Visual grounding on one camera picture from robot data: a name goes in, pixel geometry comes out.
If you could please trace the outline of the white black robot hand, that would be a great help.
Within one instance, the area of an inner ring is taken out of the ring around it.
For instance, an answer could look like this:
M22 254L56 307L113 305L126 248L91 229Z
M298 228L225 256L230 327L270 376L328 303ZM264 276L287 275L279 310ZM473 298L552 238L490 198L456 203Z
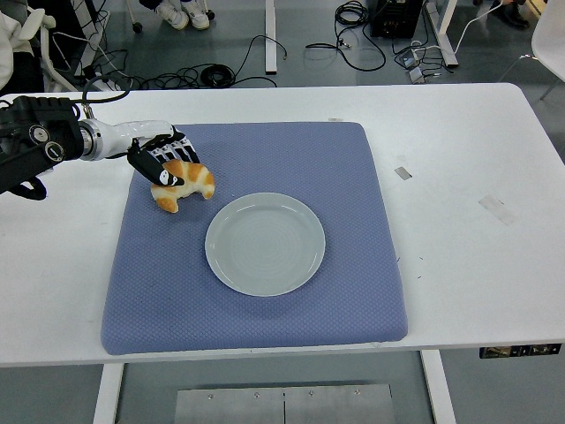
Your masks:
M97 161L125 156L128 163L143 177L158 186L180 186L182 177L175 177L164 164L178 159L198 163L192 143L167 121L133 121L107 125L97 119L79 123L84 139L81 158Z

